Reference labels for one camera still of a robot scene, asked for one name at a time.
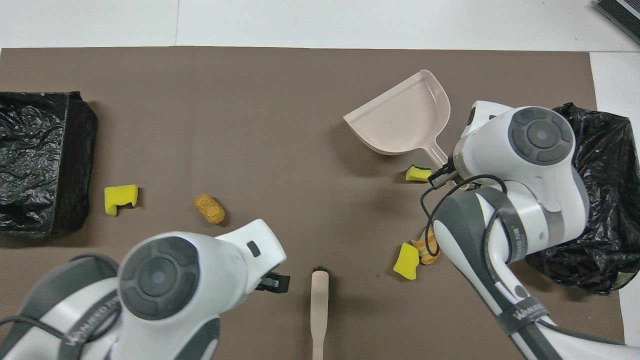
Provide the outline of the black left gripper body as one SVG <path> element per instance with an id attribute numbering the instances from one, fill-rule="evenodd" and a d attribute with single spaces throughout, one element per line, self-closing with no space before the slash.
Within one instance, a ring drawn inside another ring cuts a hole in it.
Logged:
<path id="1" fill-rule="evenodd" d="M 289 291 L 291 277 L 277 272 L 269 272 L 258 283 L 256 291 L 266 291 L 274 294 L 285 294 Z"/>

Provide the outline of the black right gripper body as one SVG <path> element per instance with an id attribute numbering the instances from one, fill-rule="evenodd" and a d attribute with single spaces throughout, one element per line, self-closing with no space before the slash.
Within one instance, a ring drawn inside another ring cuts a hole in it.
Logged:
<path id="1" fill-rule="evenodd" d="M 448 160 L 440 169 L 432 172 L 427 178 L 430 186 L 434 189 L 443 187 L 447 182 L 454 180 L 458 176 L 453 160 Z"/>

